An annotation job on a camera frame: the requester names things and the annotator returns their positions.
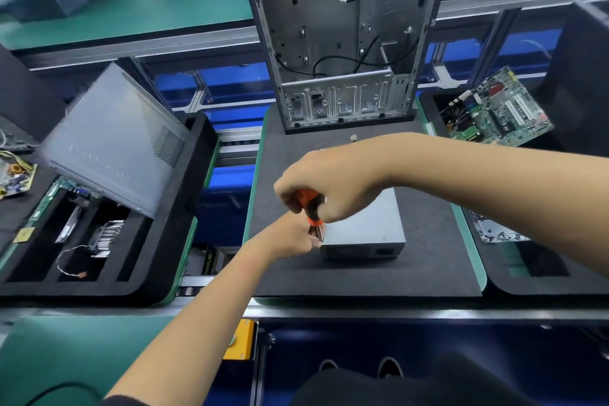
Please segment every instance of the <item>black shoe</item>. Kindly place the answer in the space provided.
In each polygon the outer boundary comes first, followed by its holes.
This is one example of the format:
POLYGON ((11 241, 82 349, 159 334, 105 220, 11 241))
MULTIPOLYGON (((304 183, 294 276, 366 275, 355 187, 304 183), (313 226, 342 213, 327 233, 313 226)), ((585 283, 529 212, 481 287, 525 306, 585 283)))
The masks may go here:
POLYGON ((379 379, 385 379, 386 377, 404 377, 400 364, 391 356, 386 356, 381 360, 379 364, 379 371, 377 377, 379 379))
POLYGON ((332 360, 324 360, 322 364, 319 365, 319 372, 328 371, 328 369, 338 369, 338 364, 334 363, 332 360))

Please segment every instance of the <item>screwdriver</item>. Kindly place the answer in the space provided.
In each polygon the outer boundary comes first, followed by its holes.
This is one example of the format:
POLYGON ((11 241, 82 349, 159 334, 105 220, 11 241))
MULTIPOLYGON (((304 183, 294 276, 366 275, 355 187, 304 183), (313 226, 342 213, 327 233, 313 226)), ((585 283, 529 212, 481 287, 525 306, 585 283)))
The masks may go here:
POLYGON ((324 242, 324 233, 322 232, 324 222, 317 215, 317 207, 326 201, 326 197, 315 190, 298 190, 296 192, 296 199, 298 199, 300 206, 306 212, 313 234, 318 240, 324 242))

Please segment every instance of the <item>hand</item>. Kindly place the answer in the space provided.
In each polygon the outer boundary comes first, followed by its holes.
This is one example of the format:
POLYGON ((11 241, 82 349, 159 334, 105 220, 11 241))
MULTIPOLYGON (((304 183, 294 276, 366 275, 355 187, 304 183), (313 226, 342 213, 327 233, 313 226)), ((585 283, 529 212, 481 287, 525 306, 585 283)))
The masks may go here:
POLYGON ((311 151, 292 164, 275 183, 275 193, 292 212, 300 212, 296 191, 312 189, 326 196, 317 209, 324 222, 351 217, 367 207, 385 188, 388 177, 387 144, 392 135, 311 151))
POLYGON ((269 263, 306 254, 312 248, 319 249, 322 246, 319 239, 309 234, 309 228, 310 224, 304 212, 287 212, 250 239, 246 245, 268 254, 269 263))

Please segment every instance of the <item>forearm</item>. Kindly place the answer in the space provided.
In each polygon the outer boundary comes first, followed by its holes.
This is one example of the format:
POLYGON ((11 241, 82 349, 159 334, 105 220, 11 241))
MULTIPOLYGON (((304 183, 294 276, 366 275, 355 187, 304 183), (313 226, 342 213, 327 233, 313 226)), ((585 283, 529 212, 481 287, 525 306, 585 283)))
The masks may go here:
POLYGON ((422 134, 381 145, 391 184, 474 210, 609 276, 609 159, 422 134))
POLYGON ((268 266, 263 251, 246 243, 148 345, 108 396, 130 396, 150 406, 200 406, 268 266))

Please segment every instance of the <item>workbench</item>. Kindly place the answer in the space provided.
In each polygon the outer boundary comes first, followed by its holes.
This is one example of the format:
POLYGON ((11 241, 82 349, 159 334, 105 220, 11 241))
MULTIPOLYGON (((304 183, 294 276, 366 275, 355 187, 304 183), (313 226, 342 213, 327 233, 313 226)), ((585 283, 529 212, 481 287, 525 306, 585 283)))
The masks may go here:
MULTIPOLYGON (((515 29, 520 32, 560 26, 565 7, 573 0, 442 0, 437 23, 431 33, 439 46, 446 42, 483 37, 503 10, 522 9, 515 29)), ((258 36, 247 0, 97 0, 71 18, 19 25, 0 23, 0 42, 11 49, 30 69, 45 76, 67 76, 103 70, 117 58, 141 61, 150 75, 186 71, 226 64, 262 61, 258 36)), ((454 87, 442 66, 442 49, 434 55, 438 81, 421 87, 454 87)), ((194 100, 202 96, 194 93, 194 100)), ((234 104, 210 104, 199 110, 234 104)), ((255 141, 261 128, 219 132, 222 141, 255 141)), ((249 152, 254 145, 245 145, 249 152)), ((3 309, 0 319, 12 321, 30 315, 176 315, 213 277, 185 276, 179 293, 170 304, 148 309, 98 307, 35 307, 3 309)), ((609 320, 603 305, 556 305, 552 302, 527 305, 483 304, 475 298, 426 302, 332 302, 252 300, 248 318, 406 318, 475 319, 513 321, 609 320)))

